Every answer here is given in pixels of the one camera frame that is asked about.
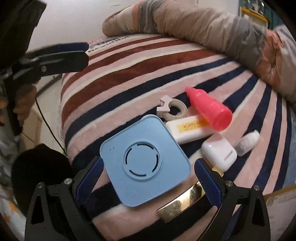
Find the red bottle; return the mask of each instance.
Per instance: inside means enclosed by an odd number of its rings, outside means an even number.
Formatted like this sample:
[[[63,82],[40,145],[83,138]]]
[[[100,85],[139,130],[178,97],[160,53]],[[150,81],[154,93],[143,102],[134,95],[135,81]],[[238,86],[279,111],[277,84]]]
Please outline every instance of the red bottle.
[[[210,123],[216,131],[226,129],[232,120],[231,110],[209,96],[202,89],[186,87],[185,92],[198,112]]]

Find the hand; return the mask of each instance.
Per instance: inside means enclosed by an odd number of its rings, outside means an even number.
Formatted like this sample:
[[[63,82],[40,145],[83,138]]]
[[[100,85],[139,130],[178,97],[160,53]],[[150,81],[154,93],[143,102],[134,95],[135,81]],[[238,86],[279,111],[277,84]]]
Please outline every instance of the hand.
[[[17,118],[19,121],[24,121],[29,117],[30,110],[35,103],[35,96],[37,93],[36,86],[32,85],[32,89],[30,92],[23,95],[16,103],[13,112],[17,114]],[[7,106],[7,101],[0,97],[0,124],[5,124],[6,120],[2,115],[2,110]]]

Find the folded quilt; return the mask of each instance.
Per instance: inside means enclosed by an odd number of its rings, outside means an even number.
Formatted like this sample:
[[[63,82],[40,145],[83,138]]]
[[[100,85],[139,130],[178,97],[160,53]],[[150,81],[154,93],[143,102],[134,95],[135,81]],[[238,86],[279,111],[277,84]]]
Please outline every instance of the folded quilt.
[[[246,66],[296,108],[296,43],[285,26],[271,31],[213,8],[149,0],[110,16],[103,33],[158,33],[202,44]]]

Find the green curtain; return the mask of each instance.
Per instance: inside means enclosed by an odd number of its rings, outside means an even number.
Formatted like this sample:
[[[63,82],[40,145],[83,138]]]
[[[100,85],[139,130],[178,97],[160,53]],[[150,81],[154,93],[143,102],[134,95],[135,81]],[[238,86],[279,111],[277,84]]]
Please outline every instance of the green curtain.
[[[244,5],[244,0],[239,0],[239,6],[242,7]],[[273,11],[264,1],[264,16],[268,19],[268,28],[274,29],[276,26],[284,24],[280,17]]]

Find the striped blanket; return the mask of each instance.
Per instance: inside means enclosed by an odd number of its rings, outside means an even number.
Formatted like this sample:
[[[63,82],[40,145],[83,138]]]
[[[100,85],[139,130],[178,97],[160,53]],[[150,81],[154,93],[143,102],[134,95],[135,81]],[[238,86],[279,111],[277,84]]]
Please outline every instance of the striped blanket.
[[[62,136],[74,168],[86,167],[106,139],[155,114],[164,95],[183,101],[188,114],[195,114],[184,93],[190,86],[231,109],[233,120],[221,132],[231,144],[251,131],[260,132],[258,145],[238,157],[224,179],[243,187],[257,184],[264,194],[295,182],[295,114],[284,98],[237,62],[156,34],[103,38],[91,43],[88,54],[89,66],[66,74],[62,83]],[[181,145],[191,164],[201,157],[205,139]],[[120,202],[104,170],[85,209],[106,240],[195,241],[216,211],[206,196],[168,223],[159,219],[157,209],[196,182],[192,172],[171,191],[130,208]]]

